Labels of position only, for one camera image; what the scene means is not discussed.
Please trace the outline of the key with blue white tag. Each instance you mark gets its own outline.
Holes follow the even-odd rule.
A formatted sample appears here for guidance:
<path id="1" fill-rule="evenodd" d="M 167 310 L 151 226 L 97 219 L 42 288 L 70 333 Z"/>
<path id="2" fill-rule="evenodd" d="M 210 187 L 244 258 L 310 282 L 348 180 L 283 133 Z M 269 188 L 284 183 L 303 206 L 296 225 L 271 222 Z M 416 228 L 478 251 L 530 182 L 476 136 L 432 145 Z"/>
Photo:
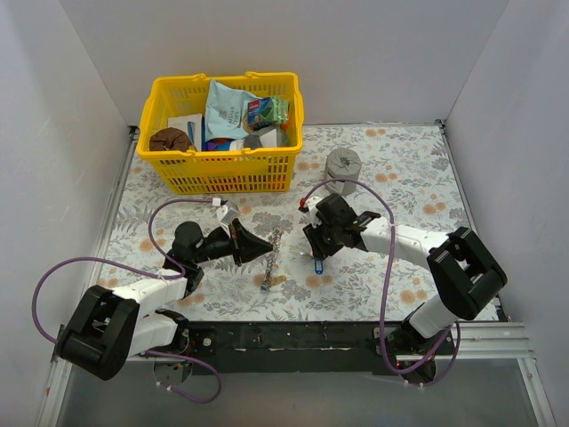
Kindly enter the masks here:
<path id="1" fill-rule="evenodd" d="M 314 272 L 317 275 L 323 275 L 324 274 L 324 261 L 320 258 L 317 258 L 312 252 L 309 253 L 309 257 L 314 263 Z"/>

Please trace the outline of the yellow key tag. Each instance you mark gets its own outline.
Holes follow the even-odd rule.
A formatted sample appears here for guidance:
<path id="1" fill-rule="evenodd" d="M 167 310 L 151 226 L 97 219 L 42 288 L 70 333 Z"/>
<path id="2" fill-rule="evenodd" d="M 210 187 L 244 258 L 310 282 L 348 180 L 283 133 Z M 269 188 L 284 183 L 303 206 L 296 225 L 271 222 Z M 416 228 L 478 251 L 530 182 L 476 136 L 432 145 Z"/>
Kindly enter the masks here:
<path id="1" fill-rule="evenodd" d="M 271 286 L 278 286 L 278 285 L 284 283 L 286 280 L 287 280 L 287 277 L 285 275 L 275 276 L 275 277 L 271 278 L 270 285 Z"/>

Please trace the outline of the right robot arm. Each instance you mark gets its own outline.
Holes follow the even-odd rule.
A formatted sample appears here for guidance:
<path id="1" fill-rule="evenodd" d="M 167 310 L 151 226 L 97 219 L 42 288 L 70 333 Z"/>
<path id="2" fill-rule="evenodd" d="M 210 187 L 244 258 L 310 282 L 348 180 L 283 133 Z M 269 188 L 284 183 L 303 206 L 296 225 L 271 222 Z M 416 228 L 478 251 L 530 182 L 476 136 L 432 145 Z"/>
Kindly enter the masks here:
<path id="1" fill-rule="evenodd" d="M 309 215 L 303 232 L 317 260 L 347 247 L 393 254 L 430 271 L 436 295 L 384 337 L 389 351 L 426 351 L 447 326 L 475 319 L 508 282 L 503 268 L 470 228 L 444 233 L 393 226 L 379 213 L 357 214 L 338 194 L 303 200 L 300 210 Z"/>

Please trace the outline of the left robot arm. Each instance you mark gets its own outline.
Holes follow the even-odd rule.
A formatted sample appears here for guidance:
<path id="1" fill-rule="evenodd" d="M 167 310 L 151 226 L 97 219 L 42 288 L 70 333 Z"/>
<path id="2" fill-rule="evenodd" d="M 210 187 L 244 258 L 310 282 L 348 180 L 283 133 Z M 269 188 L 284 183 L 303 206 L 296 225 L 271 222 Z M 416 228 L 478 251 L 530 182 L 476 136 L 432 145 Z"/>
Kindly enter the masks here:
<path id="1" fill-rule="evenodd" d="M 172 356 L 192 346 L 189 322 L 168 304 L 192 294 L 201 282 L 201 263 L 224 257 L 240 266 L 272 251 L 239 220 L 205 236 L 196 222 L 183 222 L 174 232 L 158 278 L 146 278 L 114 290 L 90 287 L 60 335 L 56 354 L 97 376 L 114 377 L 132 356 L 148 350 Z"/>

